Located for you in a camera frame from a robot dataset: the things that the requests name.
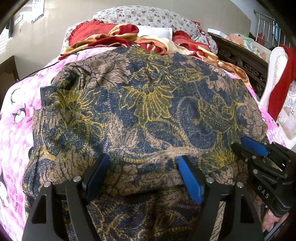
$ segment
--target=folded clothes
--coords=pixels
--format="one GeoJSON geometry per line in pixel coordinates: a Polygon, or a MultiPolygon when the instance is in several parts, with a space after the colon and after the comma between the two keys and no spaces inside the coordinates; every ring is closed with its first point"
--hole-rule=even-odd
{"type": "Polygon", "coordinates": [[[124,45],[125,47],[131,46],[133,44],[132,41],[137,39],[138,32],[139,30],[135,25],[126,23],[117,24],[108,34],[94,34],[85,40],[74,43],[70,47],[66,47],[64,52],[60,55],[59,60],[65,59],[70,54],[80,50],[98,45],[104,47],[121,45],[124,45]]]}
{"type": "Polygon", "coordinates": [[[193,51],[190,51],[187,48],[184,48],[182,46],[175,44],[172,40],[158,37],[158,36],[150,36],[150,35],[142,36],[140,38],[137,38],[135,43],[137,44],[146,43],[146,44],[154,45],[156,47],[163,48],[160,54],[180,53],[182,55],[187,55],[187,56],[194,54],[193,51]]]}
{"type": "Polygon", "coordinates": [[[83,41],[78,41],[65,51],[59,57],[62,60],[70,54],[80,50],[97,46],[132,46],[137,44],[145,50],[152,50],[160,55],[180,53],[186,56],[193,56],[200,60],[218,66],[238,78],[242,79],[245,85],[250,86],[249,78],[244,70],[234,64],[218,60],[218,56],[213,54],[210,48],[199,42],[190,39],[190,36],[183,31],[177,31],[173,34],[173,40],[154,35],[146,35],[137,38],[139,29],[132,24],[117,24],[108,34],[94,34],[83,41]]]}

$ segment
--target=patterned blanket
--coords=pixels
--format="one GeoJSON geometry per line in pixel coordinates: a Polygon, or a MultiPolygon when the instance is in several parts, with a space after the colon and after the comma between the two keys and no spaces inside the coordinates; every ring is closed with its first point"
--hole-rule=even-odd
{"type": "MultiPolygon", "coordinates": [[[[267,131],[241,80],[178,53],[119,47],[65,65],[40,91],[23,178],[26,212],[45,181],[70,180],[107,153],[110,169],[88,206],[101,240],[185,240],[199,206],[183,185],[178,157],[189,156],[218,182],[245,183],[247,166],[230,146],[243,136],[261,141],[267,131]]],[[[250,194],[260,215],[261,201],[250,194]]]]}

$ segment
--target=floral pillowcase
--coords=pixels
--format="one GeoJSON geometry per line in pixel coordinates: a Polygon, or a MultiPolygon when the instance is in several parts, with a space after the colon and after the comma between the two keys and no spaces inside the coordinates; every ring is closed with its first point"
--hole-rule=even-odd
{"type": "MultiPolygon", "coordinates": [[[[173,31],[182,30],[189,34],[194,41],[209,45],[211,51],[214,54],[217,53],[216,42],[211,36],[201,34],[199,27],[194,22],[169,10],[146,6],[121,6],[99,11],[94,14],[93,19],[105,23],[129,23],[157,28],[172,28],[173,31]]],[[[69,46],[68,38],[79,24],[74,24],[67,29],[61,53],[65,47],[69,46]]]]}

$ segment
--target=penguin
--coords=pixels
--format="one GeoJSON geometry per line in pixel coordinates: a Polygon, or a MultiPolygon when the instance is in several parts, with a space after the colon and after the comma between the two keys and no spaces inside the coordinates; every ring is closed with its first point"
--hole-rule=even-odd
{"type": "Polygon", "coordinates": [[[20,88],[17,88],[12,92],[12,94],[10,96],[11,104],[17,102],[17,99],[19,97],[19,90],[20,90],[20,88]]]}
{"type": "Polygon", "coordinates": [[[28,157],[29,157],[29,159],[30,159],[30,157],[31,157],[31,155],[32,155],[32,151],[33,151],[33,146],[30,148],[30,150],[28,151],[28,157]]]}
{"type": "Polygon", "coordinates": [[[1,168],[0,176],[0,199],[3,207],[9,207],[9,198],[7,193],[7,186],[3,178],[3,170],[1,168]]]}
{"type": "Polygon", "coordinates": [[[26,116],[26,104],[24,108],[20,108],[17,113],[12,113],[14,116],[14,123],[20,123],[26,116]]]}

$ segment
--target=blue gripper pad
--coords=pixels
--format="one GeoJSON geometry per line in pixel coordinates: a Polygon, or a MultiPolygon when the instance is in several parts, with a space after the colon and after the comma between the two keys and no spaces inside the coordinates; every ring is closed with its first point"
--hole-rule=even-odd
{"type": "Polygon", "coordinates": [[[183,157],[178,160],[178,168],[191,199],[201,205],[204,201],[202,197],[203,191],[183,157]]]}
{"type": "Polygon", "coordinates": [[[242,138],[242,145],[260,156],[268,155],[268,151],[266,150],[264,145],[248,137],[242,138]]]}
{"type": "Polygon", "coordinates": [[[87,184],[87,193],[85,200],[87,203],[89,203],[91,200],[94,200],[101,188],[101,185],[104,181],[104,177],[106,175],[107,170],[110,166],[110,159],[107,154],[104,155],[102,158],[99,166],[95,170],[93,176],[91,177],[89,183],[87,184]]]}

